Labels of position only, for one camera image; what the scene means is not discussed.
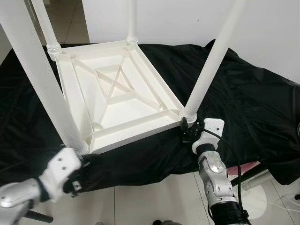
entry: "white wall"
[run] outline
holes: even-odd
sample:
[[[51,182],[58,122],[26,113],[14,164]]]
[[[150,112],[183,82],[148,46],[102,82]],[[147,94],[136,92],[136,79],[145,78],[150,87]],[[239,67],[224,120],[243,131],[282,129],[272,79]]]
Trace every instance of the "white wall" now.
[[[10,42],[6,37],[6,34],[0,24],[0,65],[10,50],[11,50]]]
[[[126,0],[82,0],[91,43],[123,40]],[[140,43],[205,45],[233,0],[138,0]],[[248,62],[300,83],[299,0],[249,0],[231,48]]]

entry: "pink object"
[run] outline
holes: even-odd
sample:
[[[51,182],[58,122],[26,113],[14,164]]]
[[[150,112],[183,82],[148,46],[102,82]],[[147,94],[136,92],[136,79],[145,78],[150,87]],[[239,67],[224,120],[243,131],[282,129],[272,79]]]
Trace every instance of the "pink object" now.
[[[248,170],[252,169],[256,165],[258,165],[259,162],[252,162],[252,163],[246,163],[240,166],[242,173],[247,172]],[[238,175],[238,167],[233,166],[227,168],[228,174],[229,175]]]

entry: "tiled floor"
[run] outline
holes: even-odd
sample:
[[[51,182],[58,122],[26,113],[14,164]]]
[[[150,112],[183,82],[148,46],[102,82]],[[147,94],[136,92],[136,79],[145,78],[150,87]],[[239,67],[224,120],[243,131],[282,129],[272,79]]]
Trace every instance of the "tiled floor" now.
[[[60,43],[89,43],[81,0],[50,0],[46,5],[54,32]],[[39,25],[37,33],[45,39]],[[300,192],[300,180],[281,186],[275,180],[263,184],[269,202],[266,212],[252,224],[300,224],[300,213],[281,196]],[[207,199],[198,173],[171,175],[160,183],[139,187],[112,187],[85,193],[76,198],[64,197],[57,203],[47,202],[36,209],[54,216],[53,225],[151,225],[155,219],[172,219],[183,225],[213,225],[207,212]],[[22,225],[41,222],[22,219]]]

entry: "black tablecloth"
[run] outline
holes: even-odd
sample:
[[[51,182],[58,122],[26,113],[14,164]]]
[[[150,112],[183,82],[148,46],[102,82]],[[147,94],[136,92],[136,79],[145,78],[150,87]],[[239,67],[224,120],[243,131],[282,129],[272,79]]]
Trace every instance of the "black tablecloth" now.
[[[212,44],[140,48],[185,105]],[[49,62],[58,77],[55,62]],[[223,137],[242,163],[260,161],[279,183],[289,184],[300,177],[299,103],[298,84],[228,50],[198,117],[223,119]],[[0,66],[0,185],[40,175],[61,144],[12,50]],[[237,164],[222,142],[218,152],[226,166]],[[190,143],[182,143],[179,127],[84,159],[90,165],[82,171],[83,191],[149,184],[198,170],[197,157]]]

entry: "black cloth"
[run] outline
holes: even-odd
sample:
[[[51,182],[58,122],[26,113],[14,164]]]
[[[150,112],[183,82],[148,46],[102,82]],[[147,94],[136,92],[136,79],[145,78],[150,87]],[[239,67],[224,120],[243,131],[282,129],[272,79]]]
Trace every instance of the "black cloth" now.
[[[140,45],[183,105],[195,85],[213,42],[197,45]],[[49,60],[58,77],[55,62]],[[61,140],[12,50],[0,66],[0,185],[38,176],[61,148]],[[260,161],[281,184],[300,177],[300,87],[255,67],[228,50],[198,117],[225,121],[223,137],[241,163]],[[219,142],[226,166],[237,164]],[[82,190],[159,182],[170,174],[198,170],[190,143],[180,128],[127,144],[101,155],[84,156]]]

